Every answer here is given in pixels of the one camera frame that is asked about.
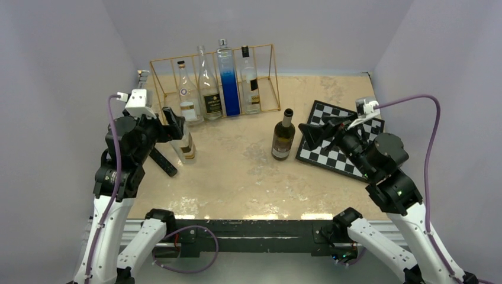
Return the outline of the clear bottle gold white label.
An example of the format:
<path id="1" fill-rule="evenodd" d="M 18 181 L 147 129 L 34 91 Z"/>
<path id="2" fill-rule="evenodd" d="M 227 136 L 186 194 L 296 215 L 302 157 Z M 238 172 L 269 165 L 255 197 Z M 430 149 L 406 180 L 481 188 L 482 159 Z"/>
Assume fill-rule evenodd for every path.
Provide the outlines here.
<path id="1" fill-rule="evenodd" d="M 185 68 L 185 61 L 177 62 L 179 70 L 178 94 L 180 99 L 180 110 L 182 116 L 188 124 L 199 124 L 203 122 L 201 107 L 199 105 L 199 93 L 197 87 L 190 80 Z"/>

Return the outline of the clear bottle black gold label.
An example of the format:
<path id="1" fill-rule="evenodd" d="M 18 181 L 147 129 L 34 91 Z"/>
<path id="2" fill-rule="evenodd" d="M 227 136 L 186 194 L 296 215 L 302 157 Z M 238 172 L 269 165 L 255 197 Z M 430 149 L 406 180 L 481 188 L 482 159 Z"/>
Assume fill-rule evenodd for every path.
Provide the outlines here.
<path id="1" fill-rule="evenodd" d="M 171 140 L 169 143 L 183 164 L 195 163 L 197 150 L 187 125 L 183 127 L 182 138 L 180 140 Z"/>

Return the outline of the dark green wine bottle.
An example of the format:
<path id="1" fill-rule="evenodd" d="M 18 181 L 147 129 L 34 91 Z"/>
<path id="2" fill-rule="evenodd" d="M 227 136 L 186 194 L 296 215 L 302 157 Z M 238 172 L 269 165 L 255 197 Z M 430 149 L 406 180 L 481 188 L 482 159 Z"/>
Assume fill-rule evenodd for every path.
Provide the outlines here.
<path id="1" fill-rule="evenodd" d="M 286 160 L 290 154 L 295 136 L 295 126 L 292 124 L 293 115 L 293 110 L 287 108 L 283 119 L 274 128 L 271 155 L 276 160 Z"/>

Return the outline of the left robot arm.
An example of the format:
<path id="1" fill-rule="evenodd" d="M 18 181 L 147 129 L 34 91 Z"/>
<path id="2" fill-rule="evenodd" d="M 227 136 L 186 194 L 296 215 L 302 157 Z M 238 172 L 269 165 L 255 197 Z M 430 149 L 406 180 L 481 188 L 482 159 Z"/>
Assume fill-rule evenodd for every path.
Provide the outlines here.
<path id="1" fill-rule="evenodd" d="M 74 283 L 134 283 L 137 269 L 155 245 L 175 238 L 174 213 L 152 209 L 140 231 L 120 251 L 127 216 L 145 176 L 146 159 L 157 143 L 180 140 L 184 134 L 184 118 L 168 106 L 162 111 L 166 125 L 159 117 L 145 115 L 140 118 L 125 115 L 109 124 L 105 136 L 107 148 L 95 174 L 92 227 Z"/>

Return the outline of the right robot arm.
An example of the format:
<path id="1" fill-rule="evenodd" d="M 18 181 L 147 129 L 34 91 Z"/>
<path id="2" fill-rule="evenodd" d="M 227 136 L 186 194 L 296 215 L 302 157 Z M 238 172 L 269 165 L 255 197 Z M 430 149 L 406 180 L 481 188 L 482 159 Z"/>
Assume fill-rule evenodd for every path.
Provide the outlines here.
<path id="1" fill-rule="evenodd" d="M 479 283 L 460 268 L 427 218 L 425 200 L 401 165 L 409 158 L 399 137 L 377 135 L 368 142 L 359 127 L 349 127 L 350 117 L 324 117 L 323 125 L 300 124 L 310 150 L 331 139 L 361 172 L 372 201 L 397 227 L 409 249 L 403 249 L 353 208 L 333 218 L 330 232 L 341 241 L 353 241 L 384 262 L 403 283 Z"/>

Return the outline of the clear bottle dark label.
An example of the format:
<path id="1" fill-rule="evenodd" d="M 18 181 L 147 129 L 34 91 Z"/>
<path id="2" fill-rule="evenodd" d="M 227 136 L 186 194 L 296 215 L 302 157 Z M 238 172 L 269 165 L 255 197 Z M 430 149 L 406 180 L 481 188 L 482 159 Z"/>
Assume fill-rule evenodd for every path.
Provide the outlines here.
<path id="1" fill-rule="evenodd" d="M 223 108 L 217 81 L 210 70 L 206 57 L 205 47 L 198 46 L 199 58 L 199 95 L 201 96 L 202 114 L 207 120 L 216 120 L 222 117 Z"/>

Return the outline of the tall blue gradient bottle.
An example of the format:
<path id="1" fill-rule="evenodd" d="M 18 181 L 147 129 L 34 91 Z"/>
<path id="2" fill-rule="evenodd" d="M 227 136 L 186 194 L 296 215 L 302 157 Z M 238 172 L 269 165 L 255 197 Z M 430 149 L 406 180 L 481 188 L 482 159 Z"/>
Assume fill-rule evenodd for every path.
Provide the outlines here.
<path id="1" fill-rule="evenodd" d="M 224 104 L 228 117 L 240 115 L 239 91 L 232 49 L 225 38 L 219 39 L 216 55 L 222 83 Z"/>

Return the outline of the clear bottle black cap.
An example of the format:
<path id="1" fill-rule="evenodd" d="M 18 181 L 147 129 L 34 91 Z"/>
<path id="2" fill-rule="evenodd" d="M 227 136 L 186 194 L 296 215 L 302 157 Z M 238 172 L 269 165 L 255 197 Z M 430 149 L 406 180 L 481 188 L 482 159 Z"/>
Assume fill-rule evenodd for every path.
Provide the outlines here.
<path id="1" fill-rule="evenodd" d="M 261 112 L 257 71 L 252 63 L 249 47 L 241 46 L 241 52 L 242 108 L 246 114 L 257 114 Z"/>

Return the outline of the black white chessboard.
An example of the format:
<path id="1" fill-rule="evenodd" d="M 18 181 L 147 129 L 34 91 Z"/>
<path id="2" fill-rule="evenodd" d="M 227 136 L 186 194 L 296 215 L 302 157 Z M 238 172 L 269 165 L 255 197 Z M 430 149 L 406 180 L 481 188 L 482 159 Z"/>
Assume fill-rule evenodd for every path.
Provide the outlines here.
<path id="1" fill-rule="evenodd" d="M 345 117 L 353 115 L 354 113 L 354 111 L 349 109 L 315 100 L 308 116 L 307 123 L 311 125 L 322 125 L 323 122 L 321 118 L 323 116 Z M 378 134 L 381 134 L 384 130 L 384 126 L 385 121 L 379 118 L 364 122 L 363 127 L 368 141 L 373 141 Z M 360 171 L 338 148 L 334 147 L 331 151 L 326 151 L 324 149 L 331 141 L 332 139 L 325 140 L 320 147 L 310 150 L 305 138 L 302 138 L 295 158 L 301 162 L 330 170 L 356 180 L 364 181 L 365 179 Z"/>

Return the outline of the black microphone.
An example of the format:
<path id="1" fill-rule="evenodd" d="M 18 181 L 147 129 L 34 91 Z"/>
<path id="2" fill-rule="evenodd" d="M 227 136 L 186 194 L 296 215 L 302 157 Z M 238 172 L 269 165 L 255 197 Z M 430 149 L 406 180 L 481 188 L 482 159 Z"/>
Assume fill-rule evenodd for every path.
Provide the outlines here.
<path id="1" fill-rule="evenodd" d="M 177 168 L 157 149 L 153 148 L 150 158 L 171 178 L 178 173 Z"/>

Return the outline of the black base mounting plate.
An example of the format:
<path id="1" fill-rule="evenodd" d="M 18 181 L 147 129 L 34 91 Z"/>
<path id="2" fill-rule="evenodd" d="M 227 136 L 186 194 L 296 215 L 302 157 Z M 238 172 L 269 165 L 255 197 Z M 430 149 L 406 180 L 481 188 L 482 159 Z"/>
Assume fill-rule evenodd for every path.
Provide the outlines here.
<path id="1" fill-rule="evenodd" d="M 308 253 L 340 262 L 363 249 L 332 220 L 176 220 L 185 231 L 154 249 L 158 258 L 199 257 L 202 252 Z"/>

